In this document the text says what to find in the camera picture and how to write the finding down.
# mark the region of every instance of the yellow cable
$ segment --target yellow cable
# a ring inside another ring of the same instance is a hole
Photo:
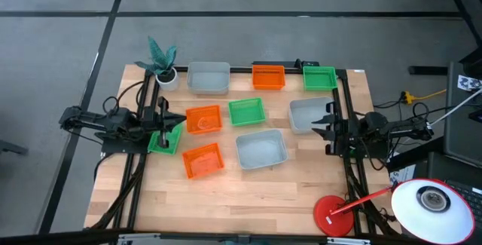
[[[438,91],[436,93],[432,93],[430,95],[427,95],[427,96],[424,96],[424,97],[413,97],[413,100],[424,100],[424,99],[428,99],[430,97],[434,97],[435,95],[438,95],[438,94],[442,94],[444,92],[446,92],[447,90],[441,90],[441,91]]]

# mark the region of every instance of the red lamp base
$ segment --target red lamp base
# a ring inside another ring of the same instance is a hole
[[[342,237],[347,235],[353,228],[355,220],[353,211],[330,215],[345,204],[345,200],[338,196],[324,196],[319,199],[313,210],[315,223],[325,234],[330,237]]]

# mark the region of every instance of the white plant pot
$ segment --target white plant pot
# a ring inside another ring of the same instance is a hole
[[[156,81],[159,84],[161,90],[173,91],[178,89],[179,87],[178,72],[174,69],[174,67],[172,69],[174,70],[174,78],[169,82],[162,82],[161,80],[159,80],[159,78],[156,75]]]

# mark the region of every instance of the white lamp shade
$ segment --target white lamp shade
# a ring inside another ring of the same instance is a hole
[[[424,187],[443,191],[450,199],[449,207],[442,212],[427,210],[417,199]],[[393,192],[392,209],[400,224],[410,233],[425,241],[437,244],[460,243],[474,230],[474,215],[469,206],[447,185],[430,179],[412,179],[401,183]]]

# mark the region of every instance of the green plastic container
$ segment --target green plastic container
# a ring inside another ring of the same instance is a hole
[[[333,90],[337,88],[337,75],[334,67],[303,67],[305,90]]]
[[[158,139],[159,139],[159,131],[152,133],[151,141],[149,141],[148,151],[150,152],[159,152],[168,155],[174,155],[178,149],[179,145],[179,138],[182,134],[182,124],[178,124],[172,129],[172,132],[166,134],[166,138],[169,141],[169,148],[161,148],[159,147]]]
[[[266,121],[261,98],[229,102],[229,116],[233,126],[259,124]]]

